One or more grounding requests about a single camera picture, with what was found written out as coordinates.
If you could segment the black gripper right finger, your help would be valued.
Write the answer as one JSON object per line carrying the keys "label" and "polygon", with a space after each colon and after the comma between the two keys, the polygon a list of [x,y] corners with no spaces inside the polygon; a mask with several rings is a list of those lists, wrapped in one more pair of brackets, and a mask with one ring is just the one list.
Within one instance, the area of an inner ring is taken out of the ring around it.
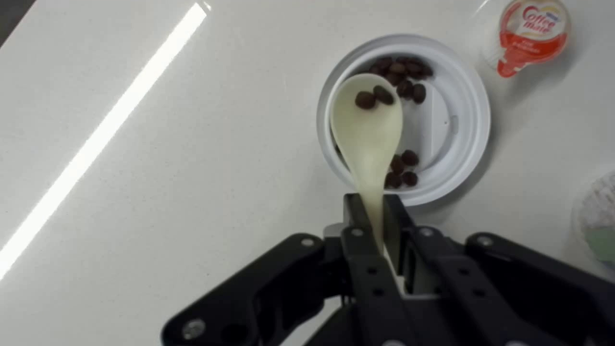
{"label": "black gripper right finger", "polygon": [[489,346],[615,346],[615,285],[495,233],[464,245],[385,199],[385,245],[408,295],[435,295]]}

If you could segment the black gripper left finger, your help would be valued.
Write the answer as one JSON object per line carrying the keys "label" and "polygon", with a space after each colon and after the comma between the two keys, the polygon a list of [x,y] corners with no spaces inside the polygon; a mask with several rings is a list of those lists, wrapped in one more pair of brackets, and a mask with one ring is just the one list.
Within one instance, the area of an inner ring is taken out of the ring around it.
{"label": "black gripper left finger", "polygon": [[281,346],[329,299],[343,306],[306,346],[418,346],[418,333],[368,208],[345,197],[345,224],[324,239],[297,233],[174,316],[164,346]]}

